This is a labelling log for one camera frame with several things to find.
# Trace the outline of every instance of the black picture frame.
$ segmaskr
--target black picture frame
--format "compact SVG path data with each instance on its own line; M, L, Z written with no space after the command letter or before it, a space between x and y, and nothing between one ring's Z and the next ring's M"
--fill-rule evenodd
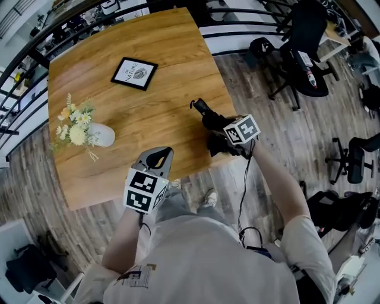
M137 84L133 84L133 83L128 83L128 82L125 82L125 81L121 81L121 80L117 80L115 79L116 75L118 74L122 64L124 63L124 61L134 61L134 62L139 62L141 64L146 64L146 65L150 65L153 67L153 69L151 70L150 72L150 75L148 76L148 79L145 83L145 86L142 87L140 85L137 85ZM123 59L120 61L114 75L112 76L112 79L111 79L111 82L112 83L117 83L117 84L123 84L124 86L128 86L128 87L132 87L132 88L138 88L139 90L142 90L142 91L146 91L148 89L148 86L150 84L150 81L156 71L158 67L158 64L154 64L152 62L148 62L148 61L143 61L143 60L139 60L139 59L135 59L135 58L130 58L130 57L123 57Z

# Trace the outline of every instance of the wooden floor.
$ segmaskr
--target wooden floor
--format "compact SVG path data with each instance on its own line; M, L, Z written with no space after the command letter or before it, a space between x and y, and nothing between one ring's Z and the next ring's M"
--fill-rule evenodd
M362 109L356 80L342 59L338 56L332 59L340 82L331 75L325 77L330 95L319 99L300 95L302 110L296 113L292 112L290 90L285 89L275 101L268 99L268 91L279 85L279 80L273 80L268 71L248 68L240 55L217 56L215 60L236 111L253 114L262 131L262 143L297 180L306 181L309 196L326 189L343 195L344 191L376 188L377 166L375 177L371 179L367 170L359 185L349 184L345 176L336 185L329 184L331 166L324 159L337 152L332 137L340 137L347 147L353 136L367 138L380 132L378 118L370 119ZM69 211L48 145L45 125L11 154L10 169L0 173L0 224L24 218L33 237L50 230L70 253L68 281L62 282L66 285L90 263L100 261L124 208L121 201L110 201ZM368 162L372 159L375 153L366 154ZM182 188L191 208L196 209L206 191L215 187L220 194L217 209L236 227L245 167L246 161L240 157L222 167L183 178ZM151 224L152 218L146 220ZM283 225L254 161L242 216L242 226L247 225L259 228L266 242L274 240ZM340 236L341 233L331 233L324 239L325 246L332 247ZM253 242L257 236L249 235L247 240ZM148 234L142 230L139 258L144 256L147 242Z

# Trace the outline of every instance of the forearm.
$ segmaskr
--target forearm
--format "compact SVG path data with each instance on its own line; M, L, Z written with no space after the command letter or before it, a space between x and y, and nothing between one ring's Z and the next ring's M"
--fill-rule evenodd
M130 269L136 258L140 215L127 208L103 255L102 266L123 274Z
M299 215L310 216L305 196L297 181L272 158L267 149L258 141L253 151L253 157L264 175L285 224Z

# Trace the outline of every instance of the white vase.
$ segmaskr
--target white vase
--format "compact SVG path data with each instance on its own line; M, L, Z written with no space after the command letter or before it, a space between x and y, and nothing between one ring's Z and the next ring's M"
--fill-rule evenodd
M88 134L93 137L93 144L101 147L109 147L115 142L115 132L109 126L91 122Z

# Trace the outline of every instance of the shoe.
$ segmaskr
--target shoe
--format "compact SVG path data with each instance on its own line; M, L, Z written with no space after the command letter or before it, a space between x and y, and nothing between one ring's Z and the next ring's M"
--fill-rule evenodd
M181 179L175 179L171 181L169 184L169 189L172 189L172 188L181 190Z
M208 206L213 206L215 207L216 202L218 200L218 192L214 188L211 188L210 190L207 191L205 197L204 197L204 202L201 204L203 207L208 207Z

